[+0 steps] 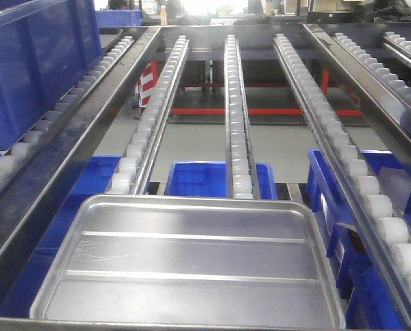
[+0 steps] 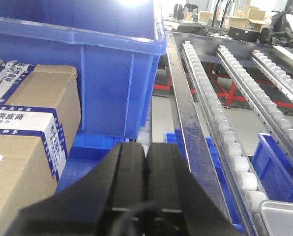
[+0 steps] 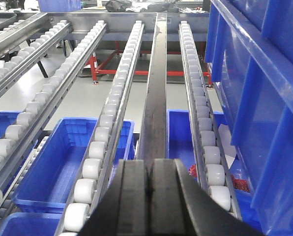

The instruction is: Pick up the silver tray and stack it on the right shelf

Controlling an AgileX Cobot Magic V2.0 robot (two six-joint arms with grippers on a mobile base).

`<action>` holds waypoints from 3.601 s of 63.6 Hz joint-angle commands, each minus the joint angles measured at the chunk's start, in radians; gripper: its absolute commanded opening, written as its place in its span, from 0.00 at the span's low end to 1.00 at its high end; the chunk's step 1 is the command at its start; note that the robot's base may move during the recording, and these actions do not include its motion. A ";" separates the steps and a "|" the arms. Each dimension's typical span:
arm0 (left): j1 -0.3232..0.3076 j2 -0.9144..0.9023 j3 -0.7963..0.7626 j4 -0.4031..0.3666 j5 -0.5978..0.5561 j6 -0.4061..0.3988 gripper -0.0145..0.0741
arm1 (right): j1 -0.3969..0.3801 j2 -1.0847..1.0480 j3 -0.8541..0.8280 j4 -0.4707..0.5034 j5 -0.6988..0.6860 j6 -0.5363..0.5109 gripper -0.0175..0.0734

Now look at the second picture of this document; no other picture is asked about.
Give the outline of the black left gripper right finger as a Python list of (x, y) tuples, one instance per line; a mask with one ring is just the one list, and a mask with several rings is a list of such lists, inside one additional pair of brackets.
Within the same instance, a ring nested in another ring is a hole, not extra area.
[(149, 147), (148, 200), (160, 216), (149, 218), (148, 236), (240, 236), (190, 173), (176, 144)]

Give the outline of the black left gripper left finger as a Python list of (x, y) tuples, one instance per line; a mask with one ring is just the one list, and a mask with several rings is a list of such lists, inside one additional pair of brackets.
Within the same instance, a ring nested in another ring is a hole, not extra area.
[(98, 236), (144, 198), (145, 152), (117, 143), (83, 178), (18, 211), (7, 236)]

